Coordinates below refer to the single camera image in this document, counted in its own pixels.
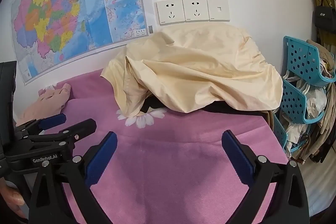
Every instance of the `power socket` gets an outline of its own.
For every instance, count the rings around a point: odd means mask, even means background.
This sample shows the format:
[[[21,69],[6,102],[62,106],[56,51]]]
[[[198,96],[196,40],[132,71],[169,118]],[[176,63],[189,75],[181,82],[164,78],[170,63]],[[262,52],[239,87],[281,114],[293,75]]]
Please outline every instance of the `power socket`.
[[[185,21],[209,20],[207,0],[182,0]]]
[[[208,0],[209,18],[213,20],[230,21],[228,0]]]
[[[184,22],[182,0],[163,0],[156,2],[160,24]]]

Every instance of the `blue basket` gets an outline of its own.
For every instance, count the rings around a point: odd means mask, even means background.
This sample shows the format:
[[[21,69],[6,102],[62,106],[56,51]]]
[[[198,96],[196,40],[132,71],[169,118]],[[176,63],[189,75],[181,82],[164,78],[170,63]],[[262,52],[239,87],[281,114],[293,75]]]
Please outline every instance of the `blue basket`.
[[[333,78],[324,77],[320,71],[320,55],[317,47],[305,41],[285,37],[288,45],[287,70],[305,80],[309,85],[326,86],[336,81],[335,68]]]
[[[295,86],[283,79],[283,94],[281,109],[290,117],[293,123],[314,123],[322,119],[324,111],[315,119],[306,119],[307,97]]]
[[[276,136],[276,138],[278,139],[279,144],[281,145],[283,151],[286,153],[286,143],[288,140],[288,135],[284,129],[284,127],[282,126],[282,124],[280,123],[278,117],[273,114],[274,116],[274,135]],[[305,141],[302,141],[298,144],[293,144],[292,149],[290,150],[291,153],[295,152],[296,150],[298,150],[302,145],[305,144]]]

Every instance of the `pink blanket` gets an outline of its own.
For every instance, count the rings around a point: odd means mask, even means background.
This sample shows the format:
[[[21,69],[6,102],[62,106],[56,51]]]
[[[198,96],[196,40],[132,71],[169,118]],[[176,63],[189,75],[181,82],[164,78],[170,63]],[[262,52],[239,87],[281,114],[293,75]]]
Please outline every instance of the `pink blanket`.
[[[190,114],[166,108],[142,117],[125,118],[113,89],[100,71],[61,82],[72,86],[63,113],[66,124],[93,118],[97,130],[77,142],[74,155],[100,143],[113,131],[118,147],[92,193],[114,224],[225,223],[243,199],[243,185],[221,147],[230,129],[256,155],[286,163],[273,132],[262,117],[208,113]],[[254,223],[259,223],[274,191],[271,185]],[[70,188],[66,193],[79,223],[85,223]]]

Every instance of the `screw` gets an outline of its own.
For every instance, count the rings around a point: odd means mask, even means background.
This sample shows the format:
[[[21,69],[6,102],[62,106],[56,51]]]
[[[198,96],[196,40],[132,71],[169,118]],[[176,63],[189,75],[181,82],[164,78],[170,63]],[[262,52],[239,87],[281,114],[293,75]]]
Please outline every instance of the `screw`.
[[[80,162],[81,160],[82,160],[82,157],[81,157],[81,156],[74,156],[73,159],[72,159],[72,161],[73,161],[74,163],[78,163],[78,162]]]
[[[289,162],[289,164],[290,164],[292,167],[296,167],[296,166],[297,166],[297,163],[296,163],[295,161],[293,161],[293,160],[291,160],[291,161]]]
[[[42,163],[42,166],[43,167],[47,167],[49,165],[49,161],[48,160],[45,160],[43,163]]]
[[[258,157],[258,160],[261,162],[261,163],[265,163],[265,162],[267,162],[267,158],[265,157],[265,156],[259,156]]]

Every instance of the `black handbag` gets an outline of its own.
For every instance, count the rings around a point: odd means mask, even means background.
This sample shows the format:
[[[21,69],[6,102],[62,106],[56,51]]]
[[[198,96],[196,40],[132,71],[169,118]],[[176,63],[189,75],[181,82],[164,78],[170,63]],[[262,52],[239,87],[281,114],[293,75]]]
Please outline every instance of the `black handbag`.
[[[336,10],[331,1],[326,0],[328,6],[323,6],[325,0],[320,0],[320,6],[314,11],[315,26],[319,29],[336,34]]]

